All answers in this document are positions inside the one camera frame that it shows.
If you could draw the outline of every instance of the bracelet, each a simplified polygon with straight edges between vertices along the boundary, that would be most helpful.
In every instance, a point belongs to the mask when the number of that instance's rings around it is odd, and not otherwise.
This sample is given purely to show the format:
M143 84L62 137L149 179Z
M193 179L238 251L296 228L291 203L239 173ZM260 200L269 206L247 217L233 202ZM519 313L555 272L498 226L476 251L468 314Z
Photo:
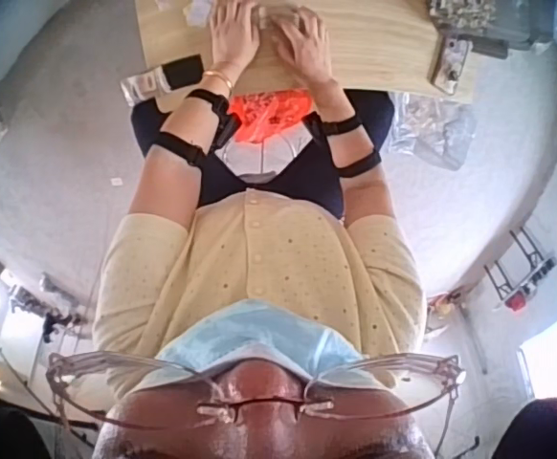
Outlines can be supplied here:
M230 90L230 95L232 94L232 91L234 90L234 84L230 81L229 78L225 76L223 72L219 72L218 70L207 70L206 72L204 72L204 74L202 74L202 76L217 77L223 80L223 82L228 86L228 89Z
M362 121L357 115L354 115L348 120L338 122L323 122L322 130L327 137L338 136L340 134L346 134L347 132L354 131L361 125Z
M187 95L187 98L200 98L208 102L211 105L212 111L220 120L223 120L227 116L228 108L230 108L230 102L227 98L207 91L206 89L194 89Z
M197 167L200 170L206 160L202 148L187 143L180 137L173 136L168 132L160 132L153 143L183 158L191 167Z
M347 167L337 167L338 175L343 179L352 179L353 177L362 175L364 172L368 172L380 163L380 153L378 151L372 151L372 153L363 159L356 161L353 164L349 164Z

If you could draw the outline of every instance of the surgical mask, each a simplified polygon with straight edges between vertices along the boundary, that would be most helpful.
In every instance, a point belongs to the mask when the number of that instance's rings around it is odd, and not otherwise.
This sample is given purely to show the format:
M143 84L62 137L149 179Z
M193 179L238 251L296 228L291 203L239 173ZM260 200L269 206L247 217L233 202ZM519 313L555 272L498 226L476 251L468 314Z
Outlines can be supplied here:
M265 301L246 299L222 309L171 341L156 356L209 376L239 361L262 359L281 366L303 381L324 371L360 361L364 356L337 331ZM178 383L189 373L155 371L132 392ZM357 372L332 380L334 386L383 387L370 375Z

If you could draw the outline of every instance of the wooden board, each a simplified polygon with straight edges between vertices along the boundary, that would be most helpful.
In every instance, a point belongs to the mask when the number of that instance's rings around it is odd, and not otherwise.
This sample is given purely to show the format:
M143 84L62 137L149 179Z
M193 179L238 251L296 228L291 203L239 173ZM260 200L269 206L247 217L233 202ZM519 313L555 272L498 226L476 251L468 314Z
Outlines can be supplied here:
M147 66L200 54L205 68L210 67L210 32L187 25L183 9L190 0L171 3L171 9L160 11L155 0L136 0ZM345 88L446 98L430 82L441 37L429 19L426 0L300 0L299 4L316 11L327 24L334 75ZM238 81L235 93L298 88L299 84L280 65L266 32L261 41L256 60ZM476 67L476 55L470 54L452 99L472 101ZM173 110L188 91L185 88L161 98L160 109Z

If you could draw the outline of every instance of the cable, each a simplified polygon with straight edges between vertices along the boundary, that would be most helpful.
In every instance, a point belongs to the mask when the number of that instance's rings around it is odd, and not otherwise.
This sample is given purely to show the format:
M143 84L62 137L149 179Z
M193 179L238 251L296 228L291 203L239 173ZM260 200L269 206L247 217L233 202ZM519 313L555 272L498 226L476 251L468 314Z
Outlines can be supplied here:
M54 412L42 400L40 400L38 398L38 396L36 394L34 394L33 391L28 387L28 384L21 379L21 377L19 376L19 373L17 373L17 371L11 366L11 364L9 363L9 360L7 359L7 357L2 352L1 347L0 347L0 357L4 361L4 364L7 366L7 368L9 368L11 373L17 378L19 383L21 385L23 385L23 388L26 389L26 391L33 397L33 399L36 400L36 402L40 406L42 406L42 408L47 412L47 414L49 414L49 416L52 416L52 417L56 418L61 423L61 420L54 414ZM73 429L70 429L70 433L72 433L75 436L75 438L79 439L83 444L85 444L89 448L94 449L96 447L93 443L89 442L86 438L84 438L81 434L75 432Z

